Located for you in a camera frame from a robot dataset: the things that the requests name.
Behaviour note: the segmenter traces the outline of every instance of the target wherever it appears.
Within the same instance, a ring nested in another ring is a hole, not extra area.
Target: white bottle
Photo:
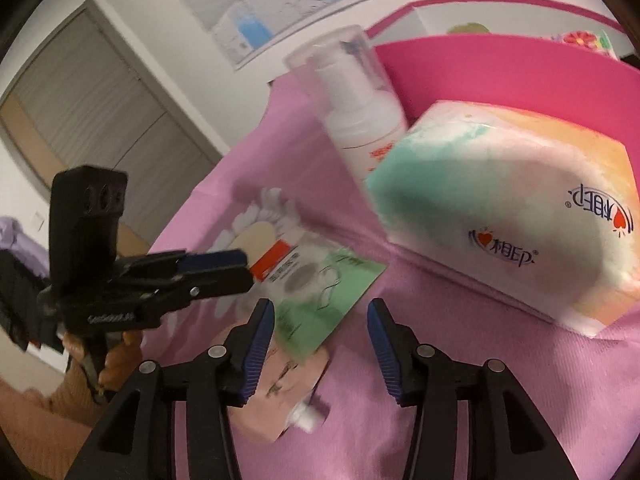
[[[362,182],[406,135],[407,124],[395,94],[375,88],[343,45],[326,46],[310,61],[332,108],[322,118],[324,127],[351,174]]]

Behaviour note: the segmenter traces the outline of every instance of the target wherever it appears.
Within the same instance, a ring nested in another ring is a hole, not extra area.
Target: pink trim
[[[419,9],[420,7],[426,7],[430,5],[448,4],[452,2],[457,2],[457,3],[503,2],[503,3],[510,3],[510,4],[527,4],[527,5],[535,5],[539,7],[548,7],[550,9],[564,10],[565,12],[577,14],[578,16],[584,16],[585,18],[591,18],[592,20],[595,20],[596,22],[600,22],[603,25],[607,25],[608,27],[615,28],[616,30],[618,30],[619,32],[622,32],[623,34],[625,33],[625,30],[622,28],[622,26],[615,20],[607,18],[606,16],[598,14],[597,12],[593,12],[592,10],[583,9],[582,7],[577,7],[571,4],[564,4],[562,2],[555,2],[553,0],[418,0],[416,2],[411,2],[410,4],[406,4],[404,7],[401,7],[400,9],[391,13],[389,16],[387,16],[386,18],[383,18],[382,20],[377,22],[375,25],[372,25],[367,31],[367,35],[370,38],[375,38],[381,32],[388,29],[400,18],[403,18],[404,16],[412,12],[412,10],[414,9]]]

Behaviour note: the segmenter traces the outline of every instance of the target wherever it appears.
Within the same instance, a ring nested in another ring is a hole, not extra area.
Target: clear plastic cap
[[[334,110],[366,107],[375,93],[393,92],[385,70],[359,25],[319,36],[285,58],[323,120]]]

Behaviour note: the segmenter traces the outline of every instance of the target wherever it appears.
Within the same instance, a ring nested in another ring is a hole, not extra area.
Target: green packet
[[[280,346],[296,361],[304,361],[385,268],[305,232],[260,286],[275,306],[274,335]]]

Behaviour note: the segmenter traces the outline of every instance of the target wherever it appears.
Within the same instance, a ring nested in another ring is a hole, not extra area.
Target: wood trim
[[[53,178],[68,170],[66,164],[53,153],[46,140],[24,110],[18,97],[12,92],[0,107],[0,121],[33,171],[51,189]],[[136,256],[146,254],[150,249],[137,233],[124,222],[118,228],[118,254]]]

